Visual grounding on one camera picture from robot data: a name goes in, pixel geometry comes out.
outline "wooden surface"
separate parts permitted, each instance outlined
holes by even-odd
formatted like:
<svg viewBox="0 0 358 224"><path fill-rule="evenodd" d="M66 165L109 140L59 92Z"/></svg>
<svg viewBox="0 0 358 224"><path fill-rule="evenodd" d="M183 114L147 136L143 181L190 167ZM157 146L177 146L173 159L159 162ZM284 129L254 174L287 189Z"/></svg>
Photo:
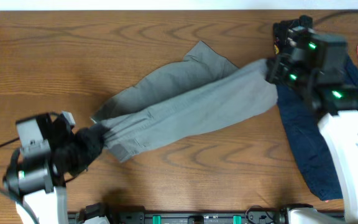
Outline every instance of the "wooden surface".
<svg viewBox="0 0 358 224"><path fill-rule="evenodd" d="M0 143L17 136L15 120L45 111L71 111L77 128L109 97L170 62L197 41L241 67L273 55L272 24L329 11L0 12ZM343 34L356 62L358 15L319 30ZM12 150L0 149L0 187ZM147 210L245 210L320 202L291 154L278 108L123 164L104 152L68 184L68 209L107 202ZM0 195L0 223L20 223Z"/></svg>

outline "gray fabric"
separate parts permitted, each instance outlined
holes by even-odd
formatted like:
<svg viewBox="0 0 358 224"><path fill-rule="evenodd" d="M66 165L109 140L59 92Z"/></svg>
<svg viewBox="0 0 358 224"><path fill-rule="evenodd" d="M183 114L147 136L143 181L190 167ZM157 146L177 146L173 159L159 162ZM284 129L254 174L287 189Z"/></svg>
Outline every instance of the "gray fabric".
<svg viewBox="0 0 358 224"><path fill-rule="evenodd" d="M122 162L181 138L225 128L277 102L265 60L237 69L203 42L108 100L92 117L110 129L106 147Z"/></svg>

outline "green light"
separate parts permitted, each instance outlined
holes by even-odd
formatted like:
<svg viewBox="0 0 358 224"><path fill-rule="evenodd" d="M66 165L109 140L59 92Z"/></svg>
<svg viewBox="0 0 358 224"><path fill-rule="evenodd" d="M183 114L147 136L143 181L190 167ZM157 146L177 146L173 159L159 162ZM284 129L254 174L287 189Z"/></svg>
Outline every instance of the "green light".
<svg viewBox="0 0 358 224"><path fill-rule="evenodd" d="M314 49L316 49L317 46L313 42L310 42L309 47L314 50Z"/></svg>
<svg viewBox="0 0 358 224"><path fill-rule="evenodd" d="M338 91L333 91L333 95L338 99L342 98L342 94Z"/></svg>
<svg viewBox="0 0 358 224"><path fill-rule="evenodd" d="M290 78L295 81L298 77L296 75L294 75L294 74L291 74Z"/></svg>

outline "white wall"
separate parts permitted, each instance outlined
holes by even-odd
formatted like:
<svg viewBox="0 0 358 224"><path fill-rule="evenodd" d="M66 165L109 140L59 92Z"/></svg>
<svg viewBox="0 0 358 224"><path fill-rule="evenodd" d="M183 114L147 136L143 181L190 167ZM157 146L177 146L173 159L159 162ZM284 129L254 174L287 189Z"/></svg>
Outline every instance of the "white wall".
<svg viewBox="0 0 358 224"><path fill-rule="evenodd" d="M358 9L358 0L0 0L0 10Z"/></svg>

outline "blue cloth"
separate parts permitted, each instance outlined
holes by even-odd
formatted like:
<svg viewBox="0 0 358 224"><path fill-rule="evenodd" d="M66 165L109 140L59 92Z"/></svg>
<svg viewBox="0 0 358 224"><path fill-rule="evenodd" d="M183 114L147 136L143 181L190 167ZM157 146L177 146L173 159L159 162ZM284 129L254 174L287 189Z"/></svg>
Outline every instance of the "blue cloth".
<svg viewBox="0 0 358 224"><path fill-rule="evenodd" d="M345 69L346 82L358 86L358 69L349 57ZM316 118L294 91L277 85L277 92L277 105L292 153L311 193L320 200L342 198L334 163Z"/></svg>

